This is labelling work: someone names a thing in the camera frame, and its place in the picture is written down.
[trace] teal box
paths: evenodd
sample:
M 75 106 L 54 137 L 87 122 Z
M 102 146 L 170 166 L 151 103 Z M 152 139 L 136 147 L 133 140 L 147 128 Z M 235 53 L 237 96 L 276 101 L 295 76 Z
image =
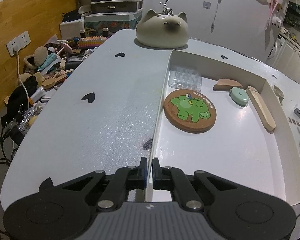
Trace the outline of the teal box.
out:
M 84 18 L 86 37 L 101 36 L 108 28 L 109 36 L 122 29 L 135 29 L 141 20 L 142 11 L 130 14 L 90 15 Z

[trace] green elephant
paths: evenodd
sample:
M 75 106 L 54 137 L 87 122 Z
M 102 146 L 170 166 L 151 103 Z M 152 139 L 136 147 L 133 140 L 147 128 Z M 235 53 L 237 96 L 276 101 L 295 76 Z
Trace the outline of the green elephant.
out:
M 187 120 L 192 115 L 192 122 L 198 122 L 199 118 L 209 119 L 211 114 L 205 101 L 199 98 L 191 98 L 190 94 L 171 99 L 171 103 L 177 106 L 178 117 Z

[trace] washing machine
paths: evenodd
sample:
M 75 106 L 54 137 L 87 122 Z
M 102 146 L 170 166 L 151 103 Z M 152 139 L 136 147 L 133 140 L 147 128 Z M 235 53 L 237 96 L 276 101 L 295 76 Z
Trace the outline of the washing machine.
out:
M 278 36 L 277 40 L 274 43 L 274 46 L 270 52 L 268 59 L 266 60 L 266 64 L 275 68 L 276 63 L 279 60 L 281 48 L 284 48 L 286 43 L 286 39 L 282 36 Z

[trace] kitchen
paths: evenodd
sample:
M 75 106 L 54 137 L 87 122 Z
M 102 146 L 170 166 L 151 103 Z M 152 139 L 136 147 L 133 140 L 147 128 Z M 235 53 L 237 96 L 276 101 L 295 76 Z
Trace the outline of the kitchen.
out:
M 290 0 L 266 64 L 300 84 L 300 0 Z

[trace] washing machine door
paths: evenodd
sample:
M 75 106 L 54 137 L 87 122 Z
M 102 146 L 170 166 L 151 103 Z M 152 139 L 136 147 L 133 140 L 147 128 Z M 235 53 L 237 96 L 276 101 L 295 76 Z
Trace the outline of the washing machine door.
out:
M 272 48 L 272 51 L 270 52 L 268 59 L 273 58 L 279 52 L 278 47 L 279 47 L 278 41 L 275 41 L 274 46 Z

